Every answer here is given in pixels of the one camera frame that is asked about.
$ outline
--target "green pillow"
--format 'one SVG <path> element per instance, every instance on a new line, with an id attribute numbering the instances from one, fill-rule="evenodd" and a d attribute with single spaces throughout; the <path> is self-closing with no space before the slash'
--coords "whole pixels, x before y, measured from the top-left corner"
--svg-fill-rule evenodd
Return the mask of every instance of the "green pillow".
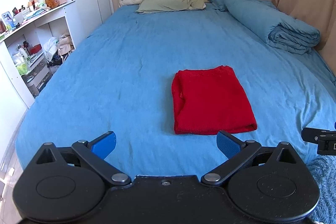
<path id="1" fill-rule="evenodd" d="M 136 12 L 150 14 L 182 10 L 202 10 L 204 8 L 204 0 L 143 0 Z"/>

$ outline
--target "red box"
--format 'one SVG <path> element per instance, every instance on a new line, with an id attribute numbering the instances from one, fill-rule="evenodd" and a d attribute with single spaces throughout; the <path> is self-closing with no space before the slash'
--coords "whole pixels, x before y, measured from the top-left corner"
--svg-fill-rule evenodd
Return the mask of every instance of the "red box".
<path id="1" fill-rule="evenodd" d="M 32 48 L 29 50 L 29 52 L 30 52 L 30 54 L 37 54 L 41 49 L 42 49 L 41 44 L 38 44 L 38 45 L 32 47 Z"/>

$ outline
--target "blue fluffy rug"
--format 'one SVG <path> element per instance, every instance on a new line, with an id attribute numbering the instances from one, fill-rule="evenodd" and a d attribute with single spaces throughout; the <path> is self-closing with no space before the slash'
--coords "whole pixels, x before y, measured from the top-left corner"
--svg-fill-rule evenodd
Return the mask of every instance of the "blue fluffy rug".
<path id="1" fill-rule="evenodd" d="M 321 191 L 320 202 L 311 219 L 336 224 L 336 156 L 318 156 L 307 166 Z"/>

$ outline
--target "plush toy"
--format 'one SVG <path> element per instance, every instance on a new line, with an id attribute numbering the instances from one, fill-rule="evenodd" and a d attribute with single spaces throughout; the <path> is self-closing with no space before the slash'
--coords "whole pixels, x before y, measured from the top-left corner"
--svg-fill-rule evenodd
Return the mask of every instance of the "plush toy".
<path id="1" fill-rule="evenodd" d="M 58 0 L 45 0 L 45 4 L 50 8 L 54 9 L 59 6 Z"/>

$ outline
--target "fluffy blue blanket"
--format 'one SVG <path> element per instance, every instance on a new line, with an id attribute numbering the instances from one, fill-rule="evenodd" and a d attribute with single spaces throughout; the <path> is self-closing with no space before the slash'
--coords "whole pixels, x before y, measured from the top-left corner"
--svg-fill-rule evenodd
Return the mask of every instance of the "fluffy blue blanket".
<path id="1" fill-rule="evenodd" d="M 311 219 L 336 224 L 336 157 L 319 156 L 307 166 L 321 191 L 320 202 Z"/>
<path id="2" fill-rule="evenodd" d="M 310 52 L 320 32 L 261 0 L 223 0 L 227 10 L 271 47 L 295 54 Z"/>

